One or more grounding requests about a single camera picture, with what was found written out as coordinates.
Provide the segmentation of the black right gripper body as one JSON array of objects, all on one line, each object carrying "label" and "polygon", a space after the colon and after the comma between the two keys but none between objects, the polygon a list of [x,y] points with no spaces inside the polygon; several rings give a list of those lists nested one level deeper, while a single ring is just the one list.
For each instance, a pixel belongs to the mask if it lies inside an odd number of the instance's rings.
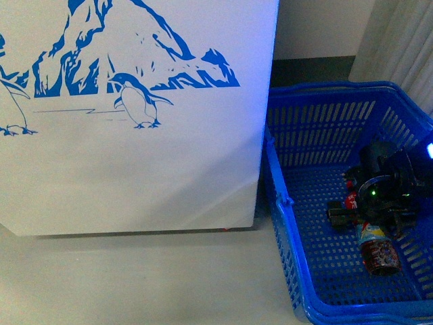
[{"label": "black right gripper body", "polygon": [[366,221],[400,234],[415,225],[421,202],[428,197],[428,139],[405,149],[376,141],[361,148],[360,165],[343,174],[355,201],[330,201],[327,217],[335,229]]}]

